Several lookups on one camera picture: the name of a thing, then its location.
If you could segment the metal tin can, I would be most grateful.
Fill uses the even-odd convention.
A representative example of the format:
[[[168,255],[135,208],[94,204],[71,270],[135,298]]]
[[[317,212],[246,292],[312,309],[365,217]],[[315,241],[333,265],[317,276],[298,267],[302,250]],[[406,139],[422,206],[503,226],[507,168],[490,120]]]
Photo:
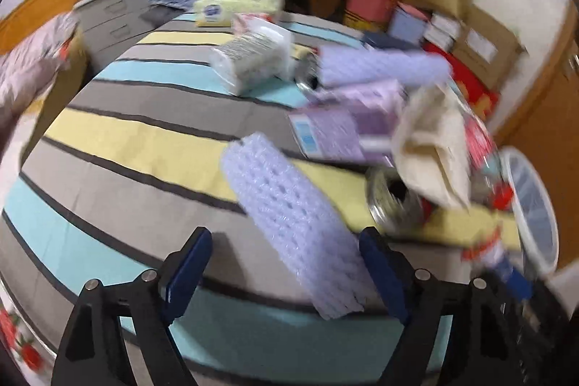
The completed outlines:
[[[365,192],[371,216],[383,233],[400,236],[418,230],[424,223],[421,198],[406,187],[394,169],[369,169]]]

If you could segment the purple foam net sleeve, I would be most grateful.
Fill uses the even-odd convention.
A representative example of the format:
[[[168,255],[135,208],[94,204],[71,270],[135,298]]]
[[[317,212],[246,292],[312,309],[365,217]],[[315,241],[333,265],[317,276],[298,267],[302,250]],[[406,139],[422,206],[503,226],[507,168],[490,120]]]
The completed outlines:
[[[321,317],[361,313],[375,300],[354,234],[323,192],[264,134],[226,146],[220,169]]]
[[[325,88],[396,80],[403,86],[446,83],[451,64],[441,55],[424,51],[368,50],[347,46],[321,47],[318,81]]]

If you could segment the beige paper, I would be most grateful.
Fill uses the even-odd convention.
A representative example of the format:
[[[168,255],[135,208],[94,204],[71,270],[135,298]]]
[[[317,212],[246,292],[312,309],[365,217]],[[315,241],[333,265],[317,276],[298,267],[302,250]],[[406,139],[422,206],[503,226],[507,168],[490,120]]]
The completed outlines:
[[[414,91],[393,133],[394,167],[407,188],[449,209],[470,206],[464,117],[447,85]]]

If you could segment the purple milk carton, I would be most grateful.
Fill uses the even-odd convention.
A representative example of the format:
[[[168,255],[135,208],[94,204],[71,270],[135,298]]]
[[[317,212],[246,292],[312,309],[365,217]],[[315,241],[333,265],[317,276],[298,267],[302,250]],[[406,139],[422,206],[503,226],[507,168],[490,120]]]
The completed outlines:
[[[392,137],[404,105],[401,84],[387,79],[325,90],[288,119],[308,159],[392,167]]]

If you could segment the white trash bin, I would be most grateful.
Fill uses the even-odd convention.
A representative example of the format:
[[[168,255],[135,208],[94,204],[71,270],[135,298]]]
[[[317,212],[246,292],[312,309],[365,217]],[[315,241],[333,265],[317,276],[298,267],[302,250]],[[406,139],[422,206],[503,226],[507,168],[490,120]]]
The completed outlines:
[[[557,218],[549,192],[532,162],[514,147],[499,150],[503,178],[514,195],[511,207],[526,260],[536,274],[555,272],[559,256]]]

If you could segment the striped table cloth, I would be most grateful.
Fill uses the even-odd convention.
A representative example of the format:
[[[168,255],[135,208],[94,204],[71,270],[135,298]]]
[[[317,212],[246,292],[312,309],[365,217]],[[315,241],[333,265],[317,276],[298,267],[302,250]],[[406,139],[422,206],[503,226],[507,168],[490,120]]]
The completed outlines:
[[[73,99],[29,154],[1,212],[1,276],[50,348],[92,278],[135,279],[208,228],[214,252],[172,333],[202,384],[371,385],[402,331],[380,301],[337,321],[308,295],[220,171],[228,143],[265,134],[346,224],[372,223],[365,174],[309,162],[288,111],[298,88],[274,80],[227,94],[208,63],[229,32],[184,14],[141,37]]]

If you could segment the red gift box gold character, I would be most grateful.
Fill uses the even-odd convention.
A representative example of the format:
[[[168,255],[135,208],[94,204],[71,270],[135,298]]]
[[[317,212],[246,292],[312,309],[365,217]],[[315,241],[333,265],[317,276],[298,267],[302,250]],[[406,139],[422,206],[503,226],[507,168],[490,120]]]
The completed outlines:
[[[486,122],[495,112],[500,98],[499,93],[488,89],[466,65],[433,43],[425,41],[422,48],[426,52],[443,56],[451,64],[451,77],[462,96],[472,111],[475,112],[475,115],[482,119],[483,122]]]

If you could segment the brown cardboard box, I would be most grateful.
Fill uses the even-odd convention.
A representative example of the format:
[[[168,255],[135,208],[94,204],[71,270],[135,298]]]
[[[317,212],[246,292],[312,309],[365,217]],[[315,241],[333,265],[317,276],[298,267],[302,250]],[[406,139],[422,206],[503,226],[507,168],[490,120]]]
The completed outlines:
[[[499,92],[513,74],[526,48],[518,36],[472,5],[451,54],[466,65],[487,89]]]

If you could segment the floral bedding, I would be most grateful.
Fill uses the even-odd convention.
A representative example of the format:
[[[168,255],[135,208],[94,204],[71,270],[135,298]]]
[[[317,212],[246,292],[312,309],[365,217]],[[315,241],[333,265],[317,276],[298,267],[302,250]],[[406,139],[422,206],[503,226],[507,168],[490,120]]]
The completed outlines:
[[[56,15],[1,57],[1,129],[20,115],[67,62],[79,21]]]

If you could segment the grey drawer cabinet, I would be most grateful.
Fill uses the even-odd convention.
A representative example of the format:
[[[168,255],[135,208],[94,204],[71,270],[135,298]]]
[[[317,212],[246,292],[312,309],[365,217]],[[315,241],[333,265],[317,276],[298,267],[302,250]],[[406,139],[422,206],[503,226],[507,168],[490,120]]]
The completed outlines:
[[[148,0],[80,0],[75,4],[94,72],[102,71],[152,31],[152,25],[141,17],[148,9]]]

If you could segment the yellow-green tissue pack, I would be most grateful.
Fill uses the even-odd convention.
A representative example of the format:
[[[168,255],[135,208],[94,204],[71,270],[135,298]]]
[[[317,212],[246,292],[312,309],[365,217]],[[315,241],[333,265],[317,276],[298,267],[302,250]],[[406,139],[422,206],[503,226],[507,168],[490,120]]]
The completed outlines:
[[[193,14],[199,26],[230,26],[234,15],[249,14],[276,20],[284,0],[195,0]]]

